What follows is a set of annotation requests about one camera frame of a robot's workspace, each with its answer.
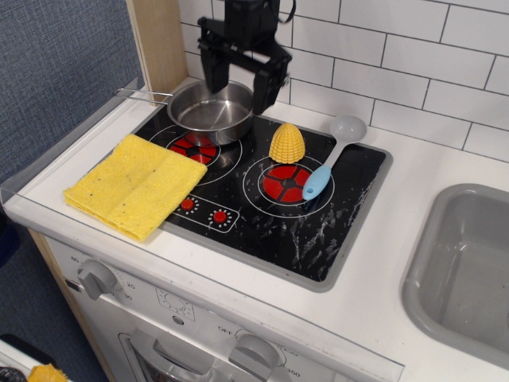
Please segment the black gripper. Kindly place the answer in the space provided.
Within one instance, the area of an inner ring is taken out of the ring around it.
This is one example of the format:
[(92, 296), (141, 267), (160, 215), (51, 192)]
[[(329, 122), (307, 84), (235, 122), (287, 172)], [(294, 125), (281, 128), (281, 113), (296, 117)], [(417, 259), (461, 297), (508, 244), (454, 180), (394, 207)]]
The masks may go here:
[(279, 1), (226, 1), (224, 19), (202, 17), (199, 49), (205, 82), (211, 93), (224, 89), (233, 64), (254, 73), (253, 114), (271, 107), (287, 82), (291, 55), (276, 42), (280, 24), (293, 19), (279, 16)]

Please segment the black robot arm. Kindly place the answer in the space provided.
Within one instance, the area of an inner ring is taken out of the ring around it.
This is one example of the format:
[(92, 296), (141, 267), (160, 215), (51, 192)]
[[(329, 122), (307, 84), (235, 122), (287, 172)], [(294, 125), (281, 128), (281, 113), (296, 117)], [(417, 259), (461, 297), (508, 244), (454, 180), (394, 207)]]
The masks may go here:
[(261, 115), (273, 106), (292, 60), (275, 34), (280, 24), (292, 21), (296, 9), (293, 2), (283, 20), (279, 1), (226, 1), (222, 21), (200, 18), (198, 41), (208, 89), (217, 93), (225, 88), (233, 64), (254, 73), (253, 113)]

